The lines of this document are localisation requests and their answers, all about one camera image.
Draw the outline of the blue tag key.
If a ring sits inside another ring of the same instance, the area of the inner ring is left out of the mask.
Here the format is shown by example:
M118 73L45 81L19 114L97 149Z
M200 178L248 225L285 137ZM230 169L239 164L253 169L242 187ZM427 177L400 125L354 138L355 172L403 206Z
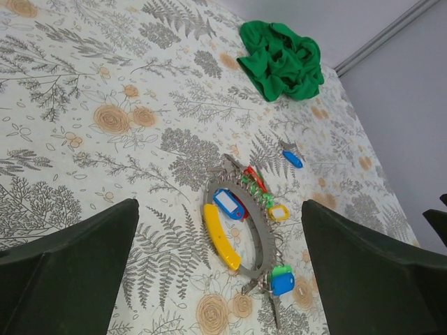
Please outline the blue tag key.
M270 281L270 301L274 312L274 321L278 329L281 329L280 320L280 297L292 291L295 287L295 277L293 273L283 273L272 276Z
M301 169L304 167L304 164L300 157L295 153L295 149L297 145L295 143L288 143L283 140L279 141L283 157L295 168Z

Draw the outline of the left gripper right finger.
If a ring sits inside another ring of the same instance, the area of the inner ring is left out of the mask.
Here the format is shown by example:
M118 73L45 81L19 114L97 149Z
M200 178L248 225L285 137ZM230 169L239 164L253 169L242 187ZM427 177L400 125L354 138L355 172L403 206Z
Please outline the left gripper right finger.
M445 334L446 256L314 200L302 225L331 334Z

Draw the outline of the red key tag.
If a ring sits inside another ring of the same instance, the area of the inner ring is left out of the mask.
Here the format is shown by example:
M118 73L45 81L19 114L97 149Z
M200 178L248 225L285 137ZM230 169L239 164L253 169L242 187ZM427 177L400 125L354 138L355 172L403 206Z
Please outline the red key tag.
M251 177L257 184L257 186L264 192L268 193L268 190L264 184L263 179L261 176L257 173L257 171L252 167L248 166L244 169L244 174Z

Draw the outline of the yellow key tag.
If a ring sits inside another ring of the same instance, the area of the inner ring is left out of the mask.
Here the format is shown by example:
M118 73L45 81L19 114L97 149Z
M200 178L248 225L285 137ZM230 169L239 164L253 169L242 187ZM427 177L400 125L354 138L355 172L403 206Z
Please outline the yellow key tag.
M275 222L285 221L290 217L290 212L286 206L278 204L268 209L268 217Z

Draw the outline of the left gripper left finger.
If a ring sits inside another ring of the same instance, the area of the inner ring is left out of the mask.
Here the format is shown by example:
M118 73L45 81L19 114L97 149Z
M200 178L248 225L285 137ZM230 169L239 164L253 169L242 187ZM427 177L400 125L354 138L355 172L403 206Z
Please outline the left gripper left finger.
M2 334L106 334L139 221L135 199L1 252Z

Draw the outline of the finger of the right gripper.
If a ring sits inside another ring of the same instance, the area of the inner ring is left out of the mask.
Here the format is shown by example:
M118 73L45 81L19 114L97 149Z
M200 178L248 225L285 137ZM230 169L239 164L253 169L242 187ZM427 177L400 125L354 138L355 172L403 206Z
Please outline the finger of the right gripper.
M447 213L437 209L428 209L423 216L442 241L447 241Z

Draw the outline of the green tag key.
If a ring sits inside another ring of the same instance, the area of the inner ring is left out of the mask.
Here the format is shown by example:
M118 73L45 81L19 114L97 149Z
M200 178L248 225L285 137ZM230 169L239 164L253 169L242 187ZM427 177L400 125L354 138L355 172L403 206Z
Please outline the green tag key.
M290 265L277 265L273 268L270 273L270 277L274 278L276 276L281 276L283 274L291 273L292 267Z

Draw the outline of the green crumpled cloth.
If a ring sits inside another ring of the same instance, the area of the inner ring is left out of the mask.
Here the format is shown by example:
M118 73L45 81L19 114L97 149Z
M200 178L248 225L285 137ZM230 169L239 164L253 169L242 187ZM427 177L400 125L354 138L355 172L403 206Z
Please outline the green crumpled cloth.
M319 94L324 83L317 43L282 23L245 22L240 38L249 53L237 62L268 102L285 95L303 101Z

